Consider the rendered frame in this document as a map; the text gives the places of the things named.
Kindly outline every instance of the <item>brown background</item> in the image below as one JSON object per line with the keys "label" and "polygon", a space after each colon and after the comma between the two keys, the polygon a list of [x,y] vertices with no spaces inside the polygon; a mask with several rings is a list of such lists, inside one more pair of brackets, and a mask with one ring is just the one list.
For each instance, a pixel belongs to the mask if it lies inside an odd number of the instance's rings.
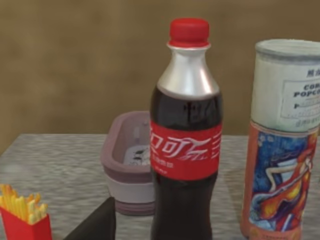
{"label": "brown background", "polygon": [[0,152],[21,133],[106,133],[147,110],[177,17],[210,22],[224,133],[246,134],[254,44],[319,41],[319,11],[319,0],[0,0]]}

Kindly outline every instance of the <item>colorful illustration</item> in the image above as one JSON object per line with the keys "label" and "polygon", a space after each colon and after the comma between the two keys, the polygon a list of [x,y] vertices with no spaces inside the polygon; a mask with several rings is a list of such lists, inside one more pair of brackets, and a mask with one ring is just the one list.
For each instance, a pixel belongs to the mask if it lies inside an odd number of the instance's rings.
{"label": "colorful illustration", "polygon": [[317,135],[259,131],[249,217],[252,224],[280,232],[301,224]]}

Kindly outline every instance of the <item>table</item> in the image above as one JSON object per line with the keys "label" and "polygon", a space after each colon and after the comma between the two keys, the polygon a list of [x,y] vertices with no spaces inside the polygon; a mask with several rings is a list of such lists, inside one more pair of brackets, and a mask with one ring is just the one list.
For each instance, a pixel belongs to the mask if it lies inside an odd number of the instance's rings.
{"label": "table", "polygon": [[[62,240],[108,196],[99,155],[103,134],[22,134],[0,157],[0,182],[19,194],[40,192],[49,205],[54,240]],[[220,171],[211,201],[213,236],[217,240],[244,240],[239,230],[246,136],[223,136]],[[320,146],[314,168],[303,239],[320,237]],[[148,240],[152,217],[116,215],[117,240]],[[0,224],[0,240],[4,240]]]}

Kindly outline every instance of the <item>red bottle cap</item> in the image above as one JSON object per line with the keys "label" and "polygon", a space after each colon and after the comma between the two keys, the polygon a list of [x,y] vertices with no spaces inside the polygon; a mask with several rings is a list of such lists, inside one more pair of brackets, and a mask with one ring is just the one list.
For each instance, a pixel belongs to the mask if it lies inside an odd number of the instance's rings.
{"label": "red bottle cap", "polygon": [[177,18],[170,25],[169,45],[199,48],[209,45],[209,23],[201,18]]}

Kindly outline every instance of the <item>dark cola liquid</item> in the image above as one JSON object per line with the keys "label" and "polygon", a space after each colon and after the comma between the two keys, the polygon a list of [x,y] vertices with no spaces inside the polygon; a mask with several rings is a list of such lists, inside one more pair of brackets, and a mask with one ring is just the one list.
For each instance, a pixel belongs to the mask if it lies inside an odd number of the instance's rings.
{"label": "dark cola liquid", "polygon": [[[220,94],[206,100],[180,100],[154,90],[151,119],[183,131],[210,129],[222,122]],[[210,200],[218,172],[194,181],[174,180],[152,170],[155,214],[151,240],[211,240]]]}

